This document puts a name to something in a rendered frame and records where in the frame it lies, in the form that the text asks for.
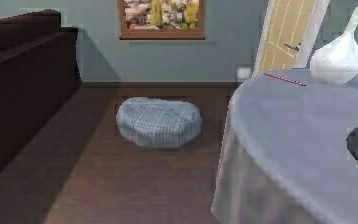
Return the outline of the pale blue checked cushion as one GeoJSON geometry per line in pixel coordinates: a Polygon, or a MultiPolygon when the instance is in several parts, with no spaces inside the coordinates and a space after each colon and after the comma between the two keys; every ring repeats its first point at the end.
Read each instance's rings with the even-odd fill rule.
{"type": "Polygon", "coordinates": [[[178,148],[201,132],[202,116],[192,103],[148,97],[131,97],[118,109],[120,134],[147,148],[178,148]]]}

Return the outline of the dark brown sofa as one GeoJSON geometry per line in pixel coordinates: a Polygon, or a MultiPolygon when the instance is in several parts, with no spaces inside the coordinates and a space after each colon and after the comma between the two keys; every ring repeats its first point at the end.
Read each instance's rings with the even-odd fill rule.
{"type": "Polygon", "coordinates": [[[77,36],[52,9],[0,19],[0,173],[81,87],[77,36]]]}

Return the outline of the white vase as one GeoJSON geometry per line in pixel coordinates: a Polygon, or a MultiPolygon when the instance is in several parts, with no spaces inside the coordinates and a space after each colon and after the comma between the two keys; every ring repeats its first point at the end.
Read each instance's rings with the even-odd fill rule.
{"type": "Polygon", "coordinates": [[[355,40],[357,25],[358,7],[354,9],[344,32],[312,55],[310,72],[314,79],[342,85],[358,74],[358,44],[355,40]]]}

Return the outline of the grey cloth covered table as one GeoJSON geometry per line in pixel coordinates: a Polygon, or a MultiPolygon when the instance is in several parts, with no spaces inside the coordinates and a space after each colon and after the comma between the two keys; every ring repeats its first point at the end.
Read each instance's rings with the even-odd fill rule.
{"type": "Polygon", "coordinates": [[[307,69],[244,81],[228,108],[211,212],[219,224],[358,224],[358,75],[323,84],[307,69]]]}

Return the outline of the wood framed window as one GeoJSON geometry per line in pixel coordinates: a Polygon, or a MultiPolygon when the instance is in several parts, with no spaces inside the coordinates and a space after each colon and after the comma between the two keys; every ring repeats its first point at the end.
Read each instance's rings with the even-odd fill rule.
{"type": "Polygon", "coordinates": [[[117,0],[121,40],[204,40],[204,0],[117,0]]]}

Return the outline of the red striped pencil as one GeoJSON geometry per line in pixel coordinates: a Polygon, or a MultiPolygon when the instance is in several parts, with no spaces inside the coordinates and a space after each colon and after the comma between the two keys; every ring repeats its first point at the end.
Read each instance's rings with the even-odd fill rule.
{"type": "Polygon", "coordinates": [[[270,77],[270,78],[277,79],[277,80],[281,80],[281,81],[284,81],[284,82],[292,83],[292,84],[295,84],[295,85],[298,85],[298,86],[306,86],[306,84],[304,84],[302,82],[287,79],[287,78],[284,78],[284,77],[281,77],[281,76],[277,76],[277,75],[273,75],[273,74],[269,74],[269,73],[263,73],[263,75],[265,75],[267,77],[270,77]]]}

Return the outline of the pale yellow room door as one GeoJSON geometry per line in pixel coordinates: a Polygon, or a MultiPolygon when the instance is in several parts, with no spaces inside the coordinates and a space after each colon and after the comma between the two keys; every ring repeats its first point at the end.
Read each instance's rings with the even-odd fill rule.
{"type": "Polygon", "coordinates": [[[268,0],[252,75],[305,68],[330,0],[268,0]],[[301,43],[299,51],[289,49],[301,43]]]}

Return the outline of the white wall socket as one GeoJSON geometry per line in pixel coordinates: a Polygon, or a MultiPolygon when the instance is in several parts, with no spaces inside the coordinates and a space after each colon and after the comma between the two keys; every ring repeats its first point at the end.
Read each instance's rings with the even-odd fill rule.
{"type": "Polygon", "coordinates": [[[251,77],[251,69],[247,67],[240,67],[237,69],[237,78],[239,80],[248,79],[251,77]]]}

